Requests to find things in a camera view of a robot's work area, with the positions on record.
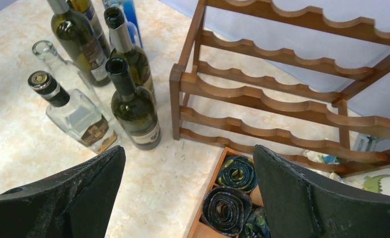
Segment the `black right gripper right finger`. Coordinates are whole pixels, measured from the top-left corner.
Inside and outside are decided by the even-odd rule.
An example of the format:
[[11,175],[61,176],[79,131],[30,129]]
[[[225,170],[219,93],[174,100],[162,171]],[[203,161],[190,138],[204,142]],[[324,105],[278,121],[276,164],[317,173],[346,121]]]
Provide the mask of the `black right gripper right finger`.
[[272,237],[390,238],[390,196],[342,184],[262,145],[253,159]]

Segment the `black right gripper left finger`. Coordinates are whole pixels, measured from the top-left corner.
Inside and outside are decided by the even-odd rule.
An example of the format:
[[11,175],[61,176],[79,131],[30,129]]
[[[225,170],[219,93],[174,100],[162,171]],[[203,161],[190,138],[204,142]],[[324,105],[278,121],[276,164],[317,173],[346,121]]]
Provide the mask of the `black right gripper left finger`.
[[124,148],[115,146],[0,194],[0,238],[103,238],[125,162]]

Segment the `clear whisky bottle black label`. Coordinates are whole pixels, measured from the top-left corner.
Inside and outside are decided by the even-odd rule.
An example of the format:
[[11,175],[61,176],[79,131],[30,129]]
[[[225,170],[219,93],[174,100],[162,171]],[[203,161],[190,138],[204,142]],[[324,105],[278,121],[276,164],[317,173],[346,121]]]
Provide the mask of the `clear whisky bottle black label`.
[[119,143],[118,133],[105,115],[79,89],[65,90],[48,72],[33,72],[28,85],[49,105],[48,118],[64,133],[100,154]]

